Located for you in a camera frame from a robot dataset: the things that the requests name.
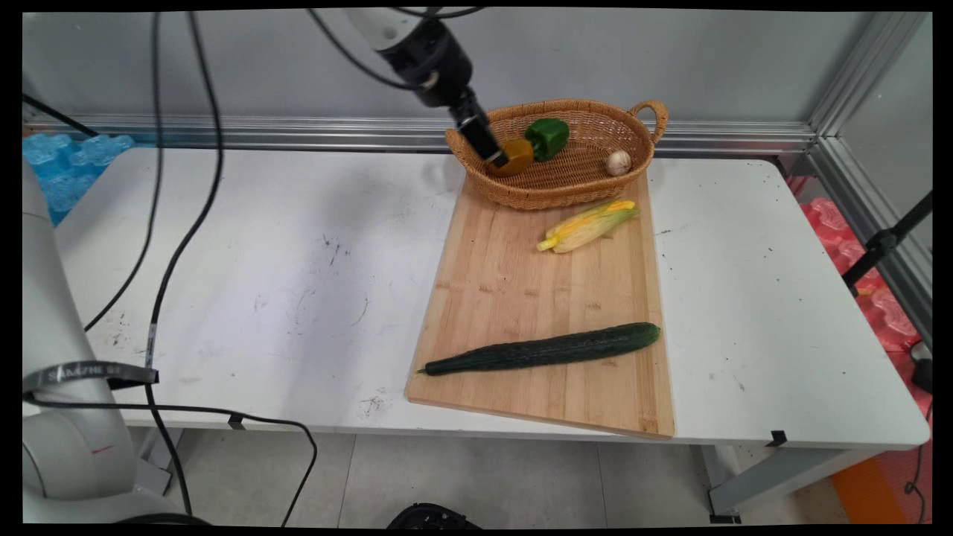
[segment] floor tile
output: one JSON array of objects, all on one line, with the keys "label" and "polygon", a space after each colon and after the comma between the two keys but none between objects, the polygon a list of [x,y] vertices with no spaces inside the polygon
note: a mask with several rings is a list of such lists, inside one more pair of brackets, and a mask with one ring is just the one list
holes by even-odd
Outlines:
[{"label": "floor tile", "polygon": [[708,526],[708,480],[697,447],[599,443],[610,528]]},{"label": "floor tile", "polygon": [[[314,434],[317,462],[289,526],[336,526],[355,437]],[[195,516],[214,525],[278,526],[311,459],[298,432],[186,430],[178,445]],[[178,482],[166,494],[182,504]]]},{"label": "floor tile", "polygon": [[341,527],[435,503],[483,528],[605,527],[595,443],[358,436]]}]

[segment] black cable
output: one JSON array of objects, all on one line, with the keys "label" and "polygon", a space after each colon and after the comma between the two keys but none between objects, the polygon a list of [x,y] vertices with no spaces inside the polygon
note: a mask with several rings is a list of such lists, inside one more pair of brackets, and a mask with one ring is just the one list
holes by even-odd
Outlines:
[{"label": "black cable", "polygon": [[32,393],[27,393],[23,395],[23,402],[31,403],[33,405],[38,405],[40,407],[56,407],[61,409],[149,409],[151,411],[193,411],[195,413],[218,413],[220,415],[228,415],[231,418],[238,419],[248,419],[249,421],[257,421],[259,423],[269,423],[269,424],[285,424],[288,426],[294,426],[300,428],[304,431],[305,435],[308,436],[308,442],[311,443],[311,462],[308,464],[308,470],[304,472],[304,477],[301,479],[301,483],[298,485],[297,491],[294,493],[294,498],[292,499],[291,505],[288,506],[288,512],[285,514],[284,521],[281,522],[281,526],[284,526],[288,523],[288,519],[292,515],[294,510],[294,505],[297,503],[298,497],[301,495],[301,490],[304,489],[304,484],[308,482],[308,477],[311,475],[311,470],[314,467],[314,462],[317,461],[317,443],[314,442],[314,437],[311,435],[311,430],[308,429],[308,426],[305,426],[298,421],[286,421],[284,419],[269,419],[267,417],[256,417],[255,415],[249,415],[247,413],[242,413],[240,411],[232,411],[231,409],[222,409],[218,407],[205,407],[199,405],[172,405],[172,404],[156,404],[156,403],[103,403],[103,402],[50,402],[50,401],[38,401]]},{"label": "black cable", "polygon": [[208,525],[211,523],[198,519],[195,516],[190,516],[186,514],[179,514],[175,512],[161,512],[157,514],[146,514],[142,516],[130,517],[129,519],[124,519],[122,521],[117,521],[117,524],[121,525],[153,525],[153,524],[165,524],[165,525]]},{"label": "black cable", "polygon": [[471,13],[476,13],[479,10],[485,10],[486,7],[467,8],[466,10],[453,11],[450,13],[421,13],[419,11],[408,10],[407,8],[391,8],[391,9],[394,11],[400,11],[401,13],[404,13],[407,15],[413,15],[415,17],[422,18],[422,19],[454,19],[457,17],[463,17],[466,15],[469,15]]},{"label": "black cable", "polygon": [[192,237],[195,236],[198,228],[202,226],[205,217],[209,215],[209,211],[215,201],[215,194],[218,193],[218,185],[222,181],[222,167],[225,164],[225,143],[222,139],[222,121],[221,115],[218,112],[218,101],[215,99],[215,91],[212,87],[212,76],[209,73],[209,66],[205,59],[205,49],[202,47],[202,36],[199,33],[195,12],[189,11],[188,16],[189,26],[192,29],[192,39],[195,44],[195,55],[198,56],[198,66],[202,71],[202,81],[205,85],[205,92],[209,97],[209,104],[212,107],[212,118],[215,126],[215,175],[212,180],[212,188],[209,190],[209,196],[205,201],[205,206],[202,207],[202,212],[199,213],[195,219],[195,223],[193,223],[189,229],[189,232],[186,233],[182,241],[179,242],[178,247],[175,248],[175,253],[172,254],[169,265],[166,266],[166,272],[162,275],[159,292],[155,296],[155,305],[152,307],[152,318],[149,322],[149,339],[146,343],[146,367],[150,368],[152,367],[152,354],[155,349],[155,330],[159,323],[159,312],[162,310],[162,300],[166,296],[166,290],[169,288],[169,279],[172,278],[172,271],[175,269],[175,264],[178,263],[179,258],[182,257],[182,252],[185,251],[189,242],[192,241]]},{"label": "black cable", "polygon": [[314,8],[307,8],[307,11],[311,15],[311,18],[314,19],[314,23],[317,24],[318,27],[321,28],[321,31],[324,31],[324,34],[328,36],[328,40],[331,41],[331,44],[335,46],[337,51],[344,54],[344,57],[346,57],[348,61],[354,64],[354,66],[357,67],[358,69],[361,69],[362,71],[364,71],[365,74],[372,77],[374,80],[380,82],[381,84],[390,86],[392,88],[396,88],[398,90],[407,90],[410,92],[417,92],[423,89],[423,86],[412,86],[409,84],[403,84],[401,82],[395,82],[393,80],[384,78],[383,76],[381,76],[380,74],[377,74],[374,71],[371,71],[369,67],[367,67],[366,65],[358,61],[357,58],[352,56],[351,53],[348,52],[348,50],[345,49],[343,45],[341,45],[341,43],[337,40],[335,35],[331,33],[330,30],[328,30],[328,27],[324,24],[324,21],[321,20],[321,17],[318,16],[317,11],[315,11]]},{"label": "black cable", "polygon": [[76,129],[77,131],[79,131],[79,132],[81,132],[81,133],[83,133],[83,134],[85,134],[85,135],[87,135],[87,136],[89,136],[89,137],[97,137],[97,136],[99,135],[99,133],[98,133],[97,131],[91,129],[90,127],[87,127],[87,126],[84,125],[83,123],[80,123],[79,121],[77,121],[77,120],[75,120],[75,119],[73,119],[73,118],[71,118],[71,117],[69,117],[69,116],[67,116],[67,115],[64,115],[64,114],[62,114],[62,113],[60,113],[60,112],[57,112],[57,111],[54,110],[53,108],[50,108],[50,107],[47,106],[46,104],[43,104],[42,102],[40,102],[40,101],[36,100],[35,98],[33,98],[33,97],[27,95],[26,93],[20,92],[20,95],[21,95],[21,100],[22,100],[23,102],[26,102],[26,103],[29,104],[30,106],[33,106],[35,109],[39,110],[40,112],[45,113],[46,115],[50,115],[50,116],[52,116],[53,118],[58,119],[58,120],[60,120],[60,121],[62,121],[62,122],[64,122],[64,123],[66,123],[67,125],[70,125],[71,127],[73,127],[74,129]]},{"label": "black cable", "polygon": [[[160,165],[156,166],[156,175],[155,175],[155,197],[152,199],[152,214],[150,215],[149,229],[147,231],[146,246],[143,248],[142,254],[139,257],[139,262],[136,263],[133,273],[130,274],[130,278],[127,279],[126,283],[128,284],[132,280],[132,276],[135,275],[135,270],[138,270],[139,263],[142,261],[142,258],[146,255],[146,248],[149,246],[149,240],[152,235],[152,220],[155,217],[155,206],[159,199],[159,184],[162,182],[162,154],[164,151],[164,143],[162,138],[162,120],[161,120],[161,110],[160,110],[160,101],[159,101],[159,21],[161,16],[160,11],[156,11],[152,15],[152,105],[154,106],[154,111],[156,112],[155,117],[155,139],[156,139],[156,150],[158,151],[158,162]],[[154,333],[154,329],[150,329],[150,339]],[[149,364],[147,366],[152,366],[152,356],[147,354],[146,356]],[[155,404],[155,396],[152,393],[152,386],[146,384],[146,400]],[[189,497],[189,486],[185,482],[185,471],[182,469],[182,462],[179,460],[178,452],[175,450],[175,443],[172,441],[172,436],[169,434],[169,430],[166,428],[166,424],[162,421],[162,416],[159,415],[158,410],[152,410],[152,419],[155,421],[155,427],[159,430],[159,435],[162,436],[162,442],[166,445],[166,448],[169,450],[169,455],[172,458],[172,468],[175,470],[175,478],[179,482],[179,490],[182,493],[182,506],[185,508],[186,513],[190,516],[192,515],[192,500]]]},{"label": "black cable", "polygon": [[155,147],[156,151],[156,161],[155,161],[155,189],[152,191],[152,207],[149,210],[149,223],[146,224],[146,241],[142,244],[142,251],[139,253],[139,259],[135,262],[135,265],[132,267],[132,271],[129,274],[129,277],[126,278],[126,282],[119,287],[119,290],[116,292],[115,296],[110,299],[109,303],[106,304],[106,307],[103,307],[103,310],[99,312],[98,315],[93,317],[90,320],[90,323],[86,324],[86,327],[83,328],[84,331],[90,331],[97,322],[99,322],[103,317],[106,316],[106,313],[112,309],[112,307],[122,298],[123,293],[126,292],[126,289],[129,288],[132,279],[135,278],[135,275],[139,273],[139,267],[142,266],[143,259],[146,258],[146,252],[149,251],[149,244],[152,242],[152,227],[155,224],[155,208],[159,204],[159,186],[162,184],[162,155],[163,155],[163,138],[162,138],[162,106],[159,98],[159,15],[161,13],[157,12],[152,16],[152,112],[155,114]]},{"label": "black cable", "polygon": [[[930,422],[930,415],[933,414],[933,401],[930,401],[929,407],[926,408],[926,421]],[[923,445],[917,447],[917,470],[913,473],[913,481],[908,482],[903,485],[903,494],[909,495],[913,492],[917,493],[917,496],[920,497],[920,520],[917,522],[917,525],[923,525],[923,518],[926,516],[926,499],[923,497],[923,494],[920,492],[920,489],[917,487],[917,481],[920,479],[920,466],[923,463]]]}]

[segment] wicker basket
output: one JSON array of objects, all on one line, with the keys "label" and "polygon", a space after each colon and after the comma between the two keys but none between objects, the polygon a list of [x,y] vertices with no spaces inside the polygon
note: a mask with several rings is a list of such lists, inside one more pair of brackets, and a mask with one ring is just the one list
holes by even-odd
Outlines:
[{"label": "wicker basket", "polygon": [[[636,119],[643,108],[656,114],[653,134]],[[534,162],[526,171],[509,177],[491,175],[463,136],[447,131],[447,143],[476,189],[496,203],[523,210],[565,207],[618,195],[648,167],[668,124],[668,109],[657,100],[646,100],[626,112],[595,100],[566,98],[501,108],[488,116],[500,144],[522,138],[526,128],[542,117],[556,117],[569,124],[569,143],[555,158]],[[632,169],[611,176],[605,171],[605,158],[619,149],[632,157]]]}]

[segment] white wall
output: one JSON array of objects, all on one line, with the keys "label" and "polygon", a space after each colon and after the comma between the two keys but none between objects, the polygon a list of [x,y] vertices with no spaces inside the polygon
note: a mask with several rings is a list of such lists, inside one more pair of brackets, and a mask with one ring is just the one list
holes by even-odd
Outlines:
[{"label": "white wall", "polygon": [[[340,39],[392,75],[340,10]],[[167,113],[207,113],[183,13],[164,15]],[[657,98],[675,119],[803,120],[869,18],[855,12],[490,8],[448,21],[484,108],[560,97],[629,107]],[[26,14],[23,72],[66,113],[150,113],[148,13]],[[225,115],[434,116],[367,78],[303,10],[199,15]]]},{"label": "white wall", "polygon": [[[933,188],[933,16],[871,89],[841,136],[902,216]],[[933,217],[913,236],[933,247]]]}]

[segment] corn husk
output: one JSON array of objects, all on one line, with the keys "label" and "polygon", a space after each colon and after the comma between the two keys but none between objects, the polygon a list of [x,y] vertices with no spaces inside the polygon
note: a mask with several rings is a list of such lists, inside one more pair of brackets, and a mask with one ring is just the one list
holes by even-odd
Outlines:
[{"label": "corn husk", "polygon": [[612,231],[640,210],[632,201],[613,199],[579,213],[546,232],[546,239],[537,244],[539,251],[552,249],[566,253],[583,246]]}]

